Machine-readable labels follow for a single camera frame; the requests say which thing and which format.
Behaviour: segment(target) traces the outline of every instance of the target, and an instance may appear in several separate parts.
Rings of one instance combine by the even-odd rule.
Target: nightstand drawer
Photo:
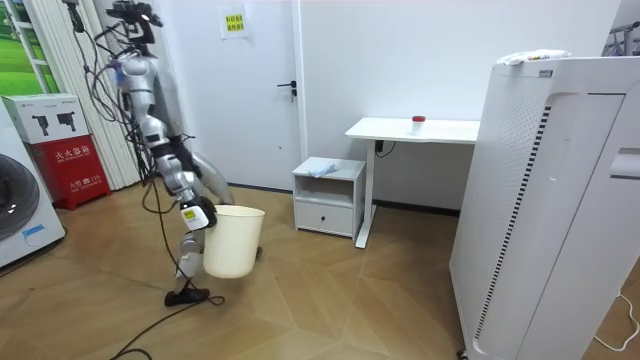
[[[353,209],[296,201],[299,228],[353,236]]]

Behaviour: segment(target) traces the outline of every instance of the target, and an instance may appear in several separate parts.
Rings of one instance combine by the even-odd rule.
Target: white desk
[[[376,140],[413,142],[475,144],[480,121],[426,120],[422,132],[411,134],[411,119],[363,118],[345,134],[353,139],[367,140],[367,178],[365,186],[364,222],[356,239],[356,247],[367,246],[371,223],[376,212],[373,205],[373,166],[376,159]]]

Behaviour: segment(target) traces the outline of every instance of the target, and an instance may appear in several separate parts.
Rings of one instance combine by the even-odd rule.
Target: white curtain
[[[91,103],[84,80],[82,55],[73,37],[66,5],[60,0],[24,0],[24,4],[60,91],[76,95],[80,99],[109,186],[116,190],[137,182],[138,171],[132,150],[124,139],[124,127],[102,119]],[[78,9],[88,34],[93,37],[99,33],[100,22],[93,1],[81,0]],[[94,52],[91,42],[86,34],[77,35],[87,61],[93,67]],[[106,61],[106,57],[100,53],[98,66],[102,67]],[[114,85],[110,81],[105,81],[105,85],[115,99]]]

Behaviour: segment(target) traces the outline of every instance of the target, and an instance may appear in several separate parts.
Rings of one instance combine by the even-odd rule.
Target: washing machine door
[[[22,229],[39,201],[40,187],[29,169],[0,154],[0,241]]]

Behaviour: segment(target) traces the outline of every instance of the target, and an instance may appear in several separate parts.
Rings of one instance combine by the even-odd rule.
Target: wooden floor
[[[240,280],[197,277],[226,304],[190,309],[136,347],[155,360],[456,359],[463,345],[448,272],[456,218],[379,208],[369,247],[359,250],[345,238],[295,231],[290,195],[234,194],[267,213],[264,256]],[[136,186],[61,211],[65,241],[0,280],[0,359],[109,359],[174,310],[162,304],[173,266],[141,197]],[[177,253],[184,225],[177,214],[165,219]],[[640,305],[634,274],[625,294]],[[601,330],[614,344],[632,330],[623,305]],[[585,359],[639,357],[640,340],[624,354],[594,343]]]

